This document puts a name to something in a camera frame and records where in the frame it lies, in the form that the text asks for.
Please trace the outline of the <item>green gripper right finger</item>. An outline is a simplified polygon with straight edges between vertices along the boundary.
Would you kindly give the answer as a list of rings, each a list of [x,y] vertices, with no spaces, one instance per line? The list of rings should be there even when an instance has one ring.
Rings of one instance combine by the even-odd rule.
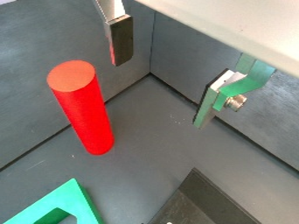
[[[261,88],[275,71],[265,62],[241,53],[235,70],[225,69],[207,85],[193,125],[201,129],[224,108],[237,112],[247,101],[244,93]]]

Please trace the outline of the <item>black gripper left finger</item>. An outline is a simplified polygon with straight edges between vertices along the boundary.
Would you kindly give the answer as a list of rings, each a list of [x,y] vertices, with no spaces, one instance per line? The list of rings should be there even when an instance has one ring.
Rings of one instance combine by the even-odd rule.
[[[118,67],[133,56],[133,18],[121,0],[92,0],[101,16],[112,64]]]

